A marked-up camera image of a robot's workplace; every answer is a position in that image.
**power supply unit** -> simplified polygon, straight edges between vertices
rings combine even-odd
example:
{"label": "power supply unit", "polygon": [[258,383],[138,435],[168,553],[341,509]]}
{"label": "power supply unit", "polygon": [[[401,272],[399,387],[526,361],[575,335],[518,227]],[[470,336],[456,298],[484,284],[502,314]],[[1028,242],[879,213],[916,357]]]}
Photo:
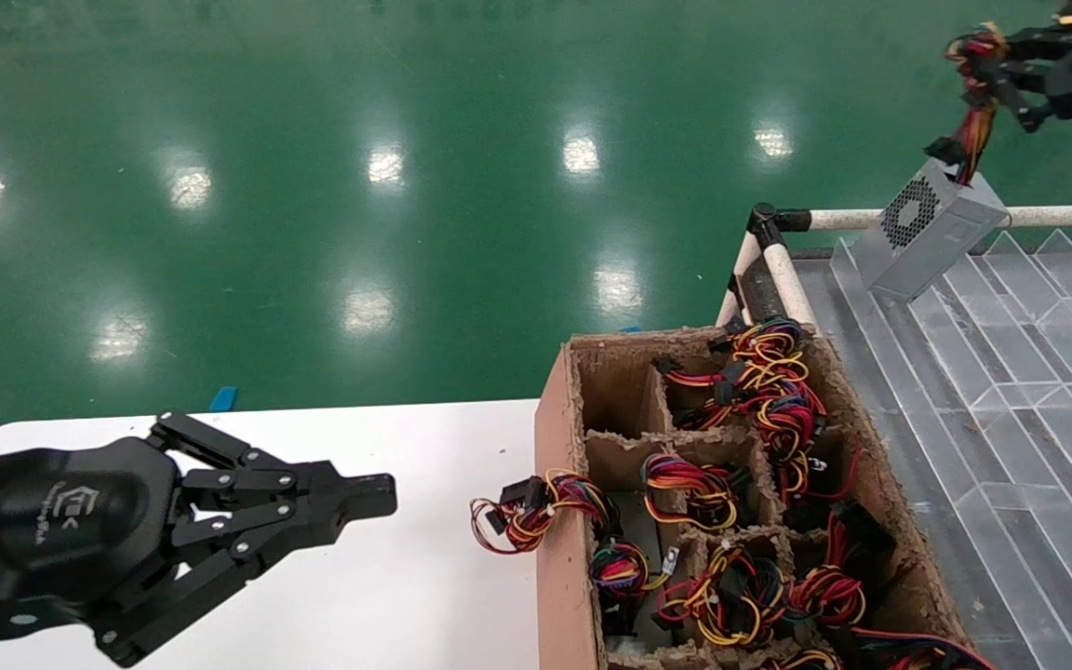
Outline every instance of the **power supply unit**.
{"label": "power supply unit", "polygon": [[953,172],[928,159],[854,242],[851,254],[872,292],[905,301],[920,296],[1008,218],[981,173],[962,187]]}

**fan grille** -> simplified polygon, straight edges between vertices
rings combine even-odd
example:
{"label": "fan grille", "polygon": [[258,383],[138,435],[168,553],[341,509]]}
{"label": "fan grille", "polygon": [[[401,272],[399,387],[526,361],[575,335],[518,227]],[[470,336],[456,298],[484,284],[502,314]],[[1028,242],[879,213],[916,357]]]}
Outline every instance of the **fan grille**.
{"label": "fan grille", "polygon": [[928,179],[920,177],[907,182],[882,215],[881,225],[892,250],[904,250],[911,244],[936,215],[937,194],[928,185]]}

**red wire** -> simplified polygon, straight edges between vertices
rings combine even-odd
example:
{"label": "red wire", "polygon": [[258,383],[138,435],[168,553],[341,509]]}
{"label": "red wire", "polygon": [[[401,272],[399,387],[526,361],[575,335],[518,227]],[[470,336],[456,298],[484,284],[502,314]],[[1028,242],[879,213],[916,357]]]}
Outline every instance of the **red wire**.
{"label": "red wire", "polygon": [[839,501],[850,495],[850,489],[854,488],[855,474],[859,472],[859,455],[863,452],[863,437],[855,437],[854,455],[850,456],[850,472],[843,477],[843,488],[837,493],[808,493],[812,498],[825,501]]}

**cardboard box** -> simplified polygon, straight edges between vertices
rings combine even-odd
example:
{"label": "cardboard box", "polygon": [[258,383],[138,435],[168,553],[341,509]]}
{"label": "cardboard box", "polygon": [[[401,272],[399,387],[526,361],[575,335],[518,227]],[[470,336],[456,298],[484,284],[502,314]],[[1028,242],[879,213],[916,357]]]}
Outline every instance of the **cardboard box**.
{"label": "cardboard box", "polygon": [[[801,534],[783,525],[784,505],[772,480],[758,434],[744,417],[706,432],[672,426],[675,398],[652,368],[656,356],[680,361],[711,359],[706,342],[717,329],[682,329],[635,334],[576,336],[561,347],[536,411],[536,472],[563,467],[589,474],[608,491],[641,487],[639,466],[651,453],[676,452],[694,462],[740,462],[750,466],[757,491],[750,496],[753,521],[741,528],[706,534],[693,526],[661,525],[662,547],[681,548],[674,581],[698,576],[709,551],[730,539],[759,551],[775,552],[786,578],[821,560],[825,532]],[[897,550],[879,582],[894,581],[864,626],[887,631],[922,631],[969,644],[957,610],[946,591],[927,540],[907,509],[905,495],[888,462],[888,450],[847,381],[833,344],[803,343],[809,385],[829,412],[829,429],[815,455],[846,463],[861,444],[851,495],[896,538]],[[684,498],[667,504],[684,510]],[[671,647],[655,653],[608,653],[598,598],[587,578],[595,540],[582,515],[554,525],[537,552],[539,664],[541,670],[705,670],[756,669],[765,659],[786,659],[801,645],[829,650],[817,631],[783,639],[757,652],[712,645],[686,627]]]}

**white pipe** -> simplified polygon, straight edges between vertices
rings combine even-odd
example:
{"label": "white pipe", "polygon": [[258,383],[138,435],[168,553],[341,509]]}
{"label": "white pipe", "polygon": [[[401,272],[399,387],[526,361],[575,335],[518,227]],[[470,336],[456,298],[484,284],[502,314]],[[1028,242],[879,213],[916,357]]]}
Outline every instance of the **white pipe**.
{"label": "white pipe", "polygon": [[[812,209],[814,229],[863,229],[879,220],[882,209]],[[1046,208],[1008,208],[1008,228],[1072,228],[1072,205]]]}
{"label": "white pipe", "polygon": [[809,326],[814,332],[818,332],[814,309],[808,304],[808,296],[805,296],[805,287],[801,285],[800,277],[796,277],[796,268],[788,256],[788,248],[784,244],[772,244],[763,250],[763,262],[772,274],[772,283],[775,284],[775,293],[779,294],[779,301],[784,304],[784,313],[788,314],[788,318],[799,322],[802,326]]}
{"label": "white pipe", "polygon": [[[744,317],[744,323],[750,323],[750,313],[747,310],[747,297],[742,293],[744,291],[742,279],[744,279],[747,268],[753,263],[756,263],[758,256],[760,256],[760,250],[758,249],[756,237],[750,233],[744,233],[744,242],[739,247],[739,255],[735,257],[735,268],[730,271],[731,281],[727,284],[727,293],[723,294],[723,306],[718,308],[718,318],[715,319],[715,326],[723,328],[730,323],[730,319],[735,316],[735,311],[739,310],[740,298],[742,298],[742,304],[744,304],[741,316]],[[740,292],[740,296],[736,296],[735,292]]]}

